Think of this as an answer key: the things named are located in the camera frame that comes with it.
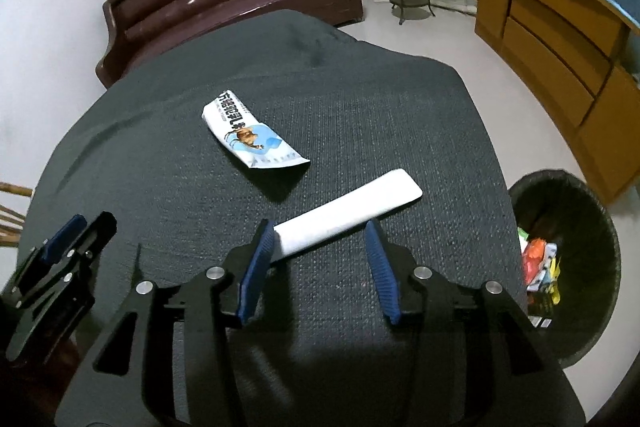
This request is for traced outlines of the yellow snack bag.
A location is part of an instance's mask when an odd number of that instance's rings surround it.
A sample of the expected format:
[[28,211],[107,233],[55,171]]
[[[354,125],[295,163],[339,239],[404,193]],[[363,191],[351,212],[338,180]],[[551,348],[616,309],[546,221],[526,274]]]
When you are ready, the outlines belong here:
[[559,290],[560,262],[557,257],[551,257],[544,265],[544,277],[540,283],[539,290],[547,294],[552,303],[557,306],[561,301]]

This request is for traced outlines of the orange plastic bag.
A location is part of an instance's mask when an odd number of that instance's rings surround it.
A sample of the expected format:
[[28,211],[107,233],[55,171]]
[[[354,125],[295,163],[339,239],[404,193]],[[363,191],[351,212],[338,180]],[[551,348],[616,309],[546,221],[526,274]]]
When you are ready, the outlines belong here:
[[531,239],[527,242],[523,251],[523,267],[525,280],[533,280],[540,270],[540,265],[544,262],[547,243],[544,239]]

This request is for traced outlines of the white strip package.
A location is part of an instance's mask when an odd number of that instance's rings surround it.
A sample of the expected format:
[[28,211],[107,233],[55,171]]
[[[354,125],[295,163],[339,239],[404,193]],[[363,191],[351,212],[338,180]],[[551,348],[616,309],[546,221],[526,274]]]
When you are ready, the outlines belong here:
[[367,221],[415,202],[422,188],[404,169],[373,181],[274,227],[277,246],[271,262],[300,254]]

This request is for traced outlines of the white blue snack wrapper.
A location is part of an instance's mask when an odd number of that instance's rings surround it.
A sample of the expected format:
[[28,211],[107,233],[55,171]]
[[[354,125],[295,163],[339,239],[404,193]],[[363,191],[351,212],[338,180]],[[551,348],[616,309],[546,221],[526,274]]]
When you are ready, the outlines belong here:
[[310,163],[256,119],[231,90],[205,105],[202,118],[220,144],[247,168],[279,169]]

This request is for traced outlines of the black box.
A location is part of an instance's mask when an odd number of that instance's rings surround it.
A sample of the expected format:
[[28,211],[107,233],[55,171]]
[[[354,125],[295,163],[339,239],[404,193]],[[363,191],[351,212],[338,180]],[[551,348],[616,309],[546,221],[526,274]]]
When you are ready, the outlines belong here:
[[527,315],[536,329],[548,329],[554,317],[554,304],[551,296],[539,291],[528,293]]

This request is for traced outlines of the teal white tube package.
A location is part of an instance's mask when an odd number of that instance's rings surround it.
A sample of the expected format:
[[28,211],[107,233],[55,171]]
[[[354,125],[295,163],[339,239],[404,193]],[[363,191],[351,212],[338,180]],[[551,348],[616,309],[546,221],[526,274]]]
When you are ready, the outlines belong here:
[[560,273],[557,252],[555,243],[544,243],[542,239],[535,239],[527,245],[525,275],[529,291],[541,291],[556,281]]

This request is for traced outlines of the green white snack wrapper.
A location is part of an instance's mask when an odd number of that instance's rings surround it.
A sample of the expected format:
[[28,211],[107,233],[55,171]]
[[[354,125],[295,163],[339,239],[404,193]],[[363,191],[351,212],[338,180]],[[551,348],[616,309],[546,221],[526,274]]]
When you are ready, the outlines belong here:
[[518,229],[518,243],[520,243],[521,251],[525,251],[528,244],[528,233],[522,229]]

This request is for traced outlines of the black lined trash bin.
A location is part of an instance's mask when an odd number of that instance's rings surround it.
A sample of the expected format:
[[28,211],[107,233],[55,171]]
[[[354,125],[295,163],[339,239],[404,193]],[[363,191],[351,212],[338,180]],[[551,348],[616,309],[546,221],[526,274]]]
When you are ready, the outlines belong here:
[[510,188],[516,224],[558,246],[560,302],[540,335],[564,369],[600,339],[622,277],[620,242],[608,210],[591,188],[564,170],[539,170]]

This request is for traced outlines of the dark grey tablecloth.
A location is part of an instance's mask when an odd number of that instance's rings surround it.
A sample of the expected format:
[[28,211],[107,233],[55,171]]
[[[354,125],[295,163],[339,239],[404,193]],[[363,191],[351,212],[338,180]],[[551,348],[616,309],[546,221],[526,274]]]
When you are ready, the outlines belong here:
[[[29,206],[23,247],[75,213],[113,213],[81,343],[130,286],[189,280],[253,235],[401,168],[422,188],[384,218],[449,280],[522,299],[513,212],[459,74],[294,11],[191,40],[118,80],[70,128]],[[405,346],[384,323],[360,231],[276,263],[230,337],[239,424],[370,416]]]

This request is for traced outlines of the wooden sideboard cabinet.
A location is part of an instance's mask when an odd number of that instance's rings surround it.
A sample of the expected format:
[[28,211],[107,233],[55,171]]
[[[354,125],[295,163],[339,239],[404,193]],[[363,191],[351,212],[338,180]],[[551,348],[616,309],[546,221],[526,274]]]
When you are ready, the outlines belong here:
[[639,181],[639,24],[612,0],[477,0],[475,32],[526,84],[606,205]]

